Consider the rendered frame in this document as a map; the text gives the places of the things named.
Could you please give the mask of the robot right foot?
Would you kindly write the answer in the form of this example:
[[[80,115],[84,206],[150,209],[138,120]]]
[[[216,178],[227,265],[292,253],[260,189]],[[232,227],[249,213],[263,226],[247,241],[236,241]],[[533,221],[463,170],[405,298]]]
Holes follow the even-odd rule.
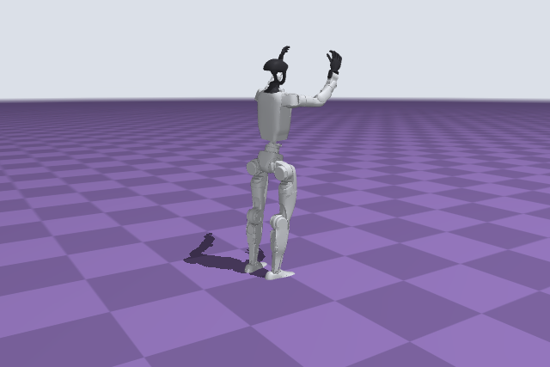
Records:
[[[269,271],[269,272],[266,273],[265,279],[266,280],[273,280],[273,279],[276,279],[276,278],[285,278],[285,277],[289,277],[289,276],[294,275],[294,274],[295,274],[294,272],[287,272],[287,271],[283,271],[281,269],[280,269],[280,273],[275,274],[272,270],[272,271]]]

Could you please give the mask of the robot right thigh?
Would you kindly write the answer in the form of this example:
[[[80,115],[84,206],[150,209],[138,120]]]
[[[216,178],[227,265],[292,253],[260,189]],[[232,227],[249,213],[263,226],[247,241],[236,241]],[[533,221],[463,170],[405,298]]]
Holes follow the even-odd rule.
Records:
[[[277,180],[281,180],[278,186],[279,214],[275,214],[270,219],[270,225],[275,229],[276,220],[279,217],[286,218],[289,223],[296,204],[296,170],[294,166],[278,160],[274,163],[274,175]]]

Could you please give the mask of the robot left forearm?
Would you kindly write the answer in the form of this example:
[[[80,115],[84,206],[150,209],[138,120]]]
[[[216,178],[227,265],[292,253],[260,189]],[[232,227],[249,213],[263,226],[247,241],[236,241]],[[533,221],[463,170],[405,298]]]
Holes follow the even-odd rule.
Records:
[[[281,76],[282,76],[282,75],[283,75],[283,73],[282,73],[282,72],[278,72],[278,74],[277,74],[277,78],[278,78],[278,80],[279,80],[279,81],[281,80]],[[268,84],[267,84],[267,85],[270,85],[270,82],[272,82],[272,81],[274,81],[274,77],[273,77],[273,75],[272,75],[272,78],[271,78],[271,80],[270,80],[270,81],[268,82]],[[267,86],[267,85],[266,85],[266,86]],[[265,88],[265,89],[266,89],[266,88]]]

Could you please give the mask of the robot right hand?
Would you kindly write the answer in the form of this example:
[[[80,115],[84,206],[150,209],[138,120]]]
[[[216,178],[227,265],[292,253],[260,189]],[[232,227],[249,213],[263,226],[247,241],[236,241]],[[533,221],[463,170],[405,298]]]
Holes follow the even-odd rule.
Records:
[[[339,75],[338,69],[340,68],[341,61],[342,61],[342,57],[336,51],[331,50],[330,52],[332,53],[332,58],[327,53],[327,57],[331,63],[330,64],[331,70],[329,70],[328,76],[327,76],[328,79],[332,77],[333,72]]]

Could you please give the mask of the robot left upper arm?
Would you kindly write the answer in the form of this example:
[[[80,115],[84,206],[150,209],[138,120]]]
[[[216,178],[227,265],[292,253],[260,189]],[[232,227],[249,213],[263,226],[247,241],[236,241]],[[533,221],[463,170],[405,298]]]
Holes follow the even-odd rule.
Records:
[[[267,87],[269,87],[269,85],[267,85]],[[267,87],[266,87],[266,89],[267,89]],[[264,90],[264,89],[258,89],[258,91],[257,91],[257,93],[256,93],[256,96],[255,96],[255,98],[254,98],[256,101],[257,101],[257,99],[258,99],[258,95],[259,95],[259,92],[260,92],[261,90]]]

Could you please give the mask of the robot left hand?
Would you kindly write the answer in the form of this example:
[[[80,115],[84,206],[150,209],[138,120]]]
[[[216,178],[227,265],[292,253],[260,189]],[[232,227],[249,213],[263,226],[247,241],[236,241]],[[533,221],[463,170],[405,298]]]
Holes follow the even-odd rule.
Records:
[[[286,47],[284,47],[284,48],[282,49],[282,52],[279,54],[278,59],[280,59],[280,60],[283,61],[284,54],[285,54],[286,52],[288,52],[287,50],[289,50],[288,48],[290,48],[290,47],[289,47],[289,46],[286,46]],[[280,72],[280,71],[279,71],[279,72]]]

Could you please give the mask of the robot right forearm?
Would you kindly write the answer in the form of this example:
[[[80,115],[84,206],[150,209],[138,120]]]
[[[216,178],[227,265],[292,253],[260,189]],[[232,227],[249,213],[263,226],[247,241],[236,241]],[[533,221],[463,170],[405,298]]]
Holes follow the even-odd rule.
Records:
[[[338,74],[333,72],[332,77],[330,79],[327,79],[326,85],[317,95],[317,99],[319,102],[325,102],[331,97],[333,90],[337,87],[338,77]]]

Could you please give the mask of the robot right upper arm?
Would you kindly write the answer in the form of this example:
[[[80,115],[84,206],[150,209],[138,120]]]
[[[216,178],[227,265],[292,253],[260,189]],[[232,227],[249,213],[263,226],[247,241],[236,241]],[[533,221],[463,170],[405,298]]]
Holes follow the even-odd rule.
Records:
[[[318,95],[318,94],[317,94]],[[281,104],[283,107],[296,108],[296,107],[322,107],[325,102],[319,102],[317,95],[313,97],[309,95],[299,95],[295,93],[282,96]]]

